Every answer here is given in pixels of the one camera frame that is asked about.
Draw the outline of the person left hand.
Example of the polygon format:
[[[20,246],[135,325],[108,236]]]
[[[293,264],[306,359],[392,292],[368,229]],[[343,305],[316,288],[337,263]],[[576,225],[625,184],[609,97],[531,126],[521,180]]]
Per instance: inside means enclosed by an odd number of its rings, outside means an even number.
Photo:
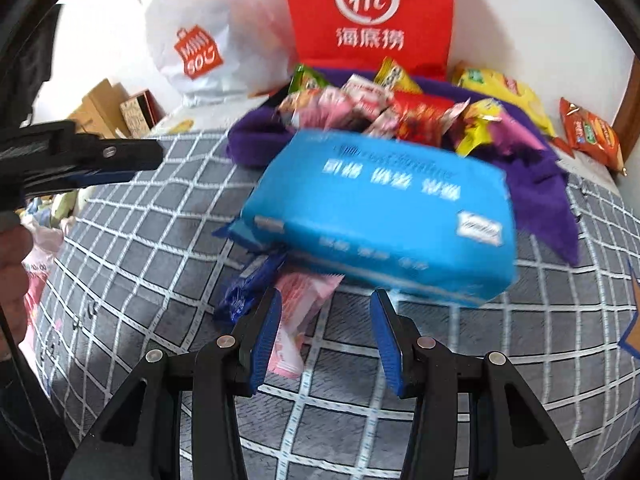
[[[20,224],[1,233],[1,307],[16,344],[25,338],[28,313],[24,297],[29,289],[23,260],[32,250],[32,233]]]

